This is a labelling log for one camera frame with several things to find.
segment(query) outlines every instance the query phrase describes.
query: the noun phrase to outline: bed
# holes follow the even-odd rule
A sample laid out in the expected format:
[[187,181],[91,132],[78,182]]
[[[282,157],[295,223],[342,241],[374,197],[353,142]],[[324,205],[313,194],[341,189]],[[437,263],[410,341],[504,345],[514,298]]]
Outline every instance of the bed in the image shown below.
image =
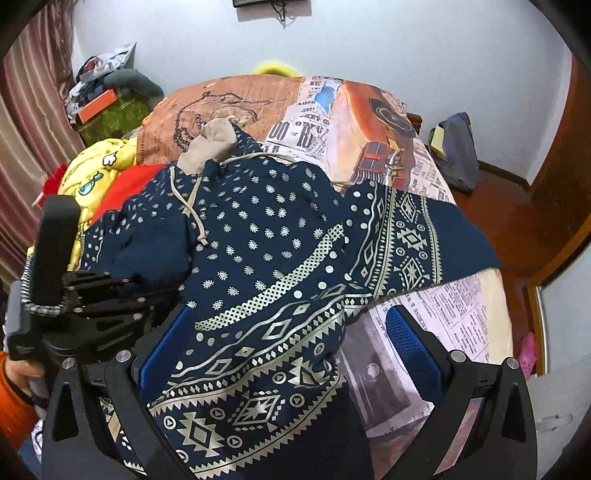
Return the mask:
[[[405,105],[366,84],[327,77],[246,75],[182,88],[137,132],[137,163],[162,164],[188,150],[201,127],[228,118],[265,151],[319,165],[333,181],[371,179],[454,202]],[[498,270],[371,306],[348,326],[338,355],[370,438],[376,479],[412,441],[432,409],[421,400],[384,333],[388,308],[403,304],[448,349],[501,363],[512,355],[511,323]],[[478,411],[473,401],[440,470],[457,459]]]

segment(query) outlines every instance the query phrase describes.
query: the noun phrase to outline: newspaper print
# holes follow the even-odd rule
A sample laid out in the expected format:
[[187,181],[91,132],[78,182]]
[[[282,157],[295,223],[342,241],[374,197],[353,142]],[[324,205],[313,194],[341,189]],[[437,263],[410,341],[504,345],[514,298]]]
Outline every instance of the newspaper print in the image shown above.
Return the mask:
[[[339,110],[341,118],[331,116],[341,88],[342,82],[336,79],[304,79],[297,103],[287,108],[283,120],[269,132],[263,149],[317,164],[334,179],[330,162],[335,159],[329,155],[330,143],[337,141],[339,129],[350,129],[353,117],[352,112],[346,116],[342,110]],[[394,112],[405,115],[403,103],[386,92],[383,92],[383,98]],[[413,139],[413,149],[414,167],[410,171],[407,190],[455,203],[448,185],[418,137]],[[337,361],[350,384],[366,433],[372,440],[376,479],[381,478],[400,457],[433,409],[431,403],[419,396],[386,335],[386,312],[399,304],[404,305],[425,330],[433,332],[448,350],[460,349],[474,361],[488,361],[486,304],[477,274],[383,301],[347,326]],[[471,424],[468,423],[473,421],[477,409],[478,405],[471,406],[472,413],[467,414],[461,432],[469,431]],[[455,450],[450,449],[448,463],[451,465],[457,458],[457,455],[453,458],[453,452],[459,454],[466,437],[467,434]],[[387,452],[386,458],[382,458],[384,452]]]

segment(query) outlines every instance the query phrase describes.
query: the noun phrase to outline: wooden floor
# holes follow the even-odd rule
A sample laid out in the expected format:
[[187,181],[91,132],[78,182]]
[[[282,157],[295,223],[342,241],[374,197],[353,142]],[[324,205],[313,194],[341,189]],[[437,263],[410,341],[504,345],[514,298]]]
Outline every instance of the wooden floor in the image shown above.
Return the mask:
[[513,327],[514,355],[523,336],[532,331],[523,292],[531,275],[558,253],[562,245],[551,234],[548,220],[531,203],[523,187],[488,172],[471,195],[452,190],[458,207],[488,237],[504,267],[501,269]]

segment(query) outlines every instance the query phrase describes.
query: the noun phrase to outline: hand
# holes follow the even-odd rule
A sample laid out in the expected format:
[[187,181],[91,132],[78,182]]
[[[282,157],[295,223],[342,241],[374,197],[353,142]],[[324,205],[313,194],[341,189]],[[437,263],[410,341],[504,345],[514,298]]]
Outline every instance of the hand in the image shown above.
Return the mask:
[[15,362],[9,358],[4,362],[4,371],[7,378],[29,397],[31,396],[29,378],[41,378],[45,375],[45,369],[37,362],[28,360],[19,360]]

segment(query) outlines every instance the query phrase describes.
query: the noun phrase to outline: metal pin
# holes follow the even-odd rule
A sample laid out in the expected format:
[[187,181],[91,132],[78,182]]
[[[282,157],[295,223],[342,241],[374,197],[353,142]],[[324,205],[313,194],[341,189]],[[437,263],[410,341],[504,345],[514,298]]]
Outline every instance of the metal pin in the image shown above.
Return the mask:
[[131,352],[129,350],[121,350],[117,355],[115,355],[115,359],[120,364],[125,363],[130,358],[131,358]]
[[454,350],[450,356],[452,357],[452,360],[454,362],[457,362],[459,364],[463,363],[466,361],[466,354],[464,352],[462,352],[461,350]]
[[69,368],[72,368],[75,363],[76,363],[76,360],[74,360],[71,356],[69,356],[61,363],[61,365],[63,368],[68,370]]
[[509,368],[513,370],[517,370],[519,368],[519,362],[513,357],[509,357],[507,359],[507,365],[509,365]]

